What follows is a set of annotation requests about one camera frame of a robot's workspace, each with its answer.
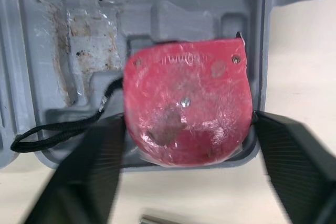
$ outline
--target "gray plastic case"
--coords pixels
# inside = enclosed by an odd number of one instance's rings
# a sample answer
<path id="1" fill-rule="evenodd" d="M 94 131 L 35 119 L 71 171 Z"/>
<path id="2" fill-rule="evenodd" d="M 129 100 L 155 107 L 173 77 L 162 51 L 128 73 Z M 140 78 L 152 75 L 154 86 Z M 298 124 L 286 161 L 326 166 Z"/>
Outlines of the gray plastic case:
<path id="1" fill-rule="evenodd" d="M 88 117 L 134 52 L 166 41 L 233 38 L 241 31 L 253 105 L 263 110 L 270 12 L 297 1 L 302 0 L 1 0 L 0 167 L 17 156 L 9 149 L 16 134 Z M 118 112 L 121 91 L 105 116 Z M 77 144 L 78 138 L 36 155 L 55 168 Z M 252 129 L 242 151 L 205 168 L 242 165 L 258 151 Z M 139 159 L 129 136 L 124 167 L 164 169 Z"/>

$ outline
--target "dirt stain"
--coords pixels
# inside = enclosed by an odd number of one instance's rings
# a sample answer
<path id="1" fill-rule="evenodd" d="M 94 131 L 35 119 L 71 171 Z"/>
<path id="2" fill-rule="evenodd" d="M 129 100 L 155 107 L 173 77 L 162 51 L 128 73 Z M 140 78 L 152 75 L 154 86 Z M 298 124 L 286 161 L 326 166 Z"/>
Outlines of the dirt stain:
<path id="1" fill-rule="evenodd" d="M 213 78 L 221 77 L 226 70 L 226 63 L 223 60 L 216 60 L 211 65 L 211 76 Z"/>

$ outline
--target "metal screw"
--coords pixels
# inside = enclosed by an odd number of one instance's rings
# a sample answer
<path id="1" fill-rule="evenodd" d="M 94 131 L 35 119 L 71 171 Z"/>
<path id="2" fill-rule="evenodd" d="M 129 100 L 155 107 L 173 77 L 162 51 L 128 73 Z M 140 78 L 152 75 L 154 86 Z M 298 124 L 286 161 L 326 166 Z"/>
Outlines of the metal screw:
<path id="1" fill-rule="evenodd" d="M 180 104 L 181 104 L 181 106 L 184 107 L 184 108 L 189 107 L 189 105 L 190 105 L 190 99 L 187 98 L 187 97 L 185 97 L 185 98 L 183 98 L 183 99 L 181 100 Z"/>
<path id="2" fill-rule="evenodd" d="M 234 64 L 239 64 L 239 63 L 240 63 L 240 56 L 238 56 L 238 55 L 233 55 L 233 56 L 232 56 L 232 62 L 233 62 Z"/>

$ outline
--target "black wrist strap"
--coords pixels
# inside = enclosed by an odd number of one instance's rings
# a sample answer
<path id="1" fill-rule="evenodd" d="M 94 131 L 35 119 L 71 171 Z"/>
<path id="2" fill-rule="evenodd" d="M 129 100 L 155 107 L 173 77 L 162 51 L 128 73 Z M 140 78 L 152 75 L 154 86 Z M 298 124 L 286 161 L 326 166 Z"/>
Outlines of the black wrist strap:
<path id="1" fill-rule="evenodd" d="M 105 111 L 105 105 L 110 100 L 111 96 L 117 89 L 122 89 L 122 78 L 113 81 L 106 89 L 102 98 L 98 111 L 90 118 L 64 123 L 52 123 L 37 126 L 27 131 L 22 135 L 17 135 L 11 145 L 11 150 L 14 152 L 27 153 L 42 151 L 55 145 L 62 143 L 73 136 L 83 133 L 87 128 L 96 123 Z M 59 133 L 47 139 L 37 140 L 33 142 L 21 142 L 23 139 L 33 135 L 39 131 L 59 131 Z"/>

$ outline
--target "white table surface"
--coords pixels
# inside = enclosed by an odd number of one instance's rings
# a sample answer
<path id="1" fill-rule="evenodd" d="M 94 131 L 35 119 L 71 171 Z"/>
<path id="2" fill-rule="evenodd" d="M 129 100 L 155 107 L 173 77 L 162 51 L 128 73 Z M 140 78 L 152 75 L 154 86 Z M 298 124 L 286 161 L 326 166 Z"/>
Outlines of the white table surface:
<path id="1" fill-rule="evenodd" d="M 266 111 L 306 123 L 336 154 L 336 0 L 276 8 L 270 27 Z M 0 222 L 19 223 L 51 173 L 34 154 L 2 169 Z M 111 223 L 288 223 L 265 174 L 260 154 L 237 168 L 123 174 Z"/>

